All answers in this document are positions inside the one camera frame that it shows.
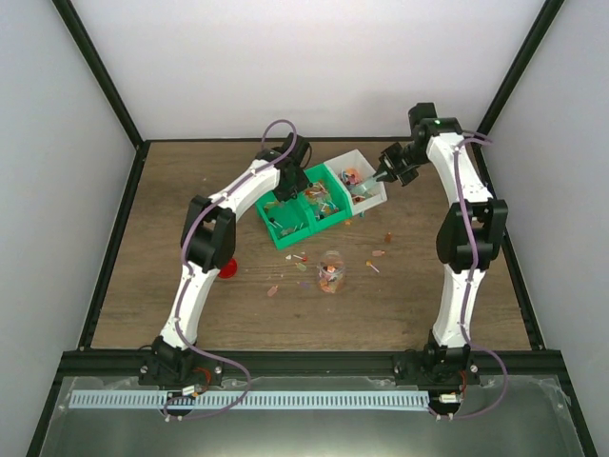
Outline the green candy bin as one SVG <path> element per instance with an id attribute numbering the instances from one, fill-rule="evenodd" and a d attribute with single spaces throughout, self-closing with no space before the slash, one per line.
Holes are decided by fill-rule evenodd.
<path id="1" fill-rule="evenodd" d="M 313 234 L 313 216 L 302 196 L 280 202 L 270 191 L 255 203 L 255 209 L 278 250 L 289 248 Z"/>
<path id="2" fill-rule="evenodd" d="M 310 185 L 297 201 L 312 234 L 336 226 L 352 216 L 351 199 L 338 176 L 325 164 L 305 171 Z"/>

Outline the light blue slotted scoop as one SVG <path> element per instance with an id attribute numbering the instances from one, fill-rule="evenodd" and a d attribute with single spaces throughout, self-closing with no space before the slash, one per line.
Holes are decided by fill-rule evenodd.
<path id="1" fill-rule="evenodd" d="M 379 182 L 377 177 L 372 175 L 351 187 L 349 192 L 355 199 L 368 199 L 383 192 L 383 183 Z"/>

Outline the white candy bin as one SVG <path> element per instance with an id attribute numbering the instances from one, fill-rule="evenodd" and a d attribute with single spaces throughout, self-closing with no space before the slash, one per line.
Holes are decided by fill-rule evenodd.
<path id="1" fill-rule="evenodd" d="M 362 214 L 387 201 L 383 182 L 372 180 L 375 170 L 358 149 L 326 160 L 324 165 L 346 195 L 351 216 Z"/>

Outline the clear plastic cup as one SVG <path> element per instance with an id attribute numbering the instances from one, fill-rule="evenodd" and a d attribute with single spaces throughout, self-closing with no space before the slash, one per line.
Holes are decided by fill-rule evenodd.
<path id="1" fill-rule="evenodd" d="M 324 293 L 339 291 L 345 280 L 345 263 L 337 250 L 326 251 L 317 264 L 317 284 Z"/>

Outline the red round lid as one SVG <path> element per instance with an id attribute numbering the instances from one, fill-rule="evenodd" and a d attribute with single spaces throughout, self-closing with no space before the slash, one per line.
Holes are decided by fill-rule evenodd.
<path id="1" fill-rule="evenodd" d="M 229 279 L 236 275 L 238 263 L 235 258 L 231 258 L 223 267 L 220 268 L 218 276 L 221 279 Z"/>

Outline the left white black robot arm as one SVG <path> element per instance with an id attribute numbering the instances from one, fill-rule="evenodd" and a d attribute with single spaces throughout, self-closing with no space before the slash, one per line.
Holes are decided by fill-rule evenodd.
<path id="1" fill-rule="evenodd" d="M 234 257 L 239 219 L 271 191 L 286 201 L 308 188 L 303 160 L 310 151 L 310 143 L 292 132 L 279 147 L 263 147 L 224 189 L 191 199 L 181 237 L 180 284 L 169 317 L 144 359 L 142 385 L 184 386 L 205 368 L 246 371 L 196 347 L 200 318 L 214 281 Z"/>

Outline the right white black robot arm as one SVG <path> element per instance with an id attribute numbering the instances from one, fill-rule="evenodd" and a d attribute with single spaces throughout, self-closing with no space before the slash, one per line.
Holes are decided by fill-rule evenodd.
<path id="1" fill-rule="evenodd" d="M 467 154 L 468 145 L 486 144 L 485 136 L 463 130 L 454 117 L 441 118 L 431 102 L 411 108 L 408 121 L 411 142 L 385 149 L 374 179 L 406 186 L 420 167 L 430 164 L 446 194 L 448 210 L 436 236 L 444 269 L 442 299 L 428 342 L 417 356 L 425 377 L 442 384 L 466 369 L 477 293 L 499 255 L 508 206 L 482 182 Z"/>

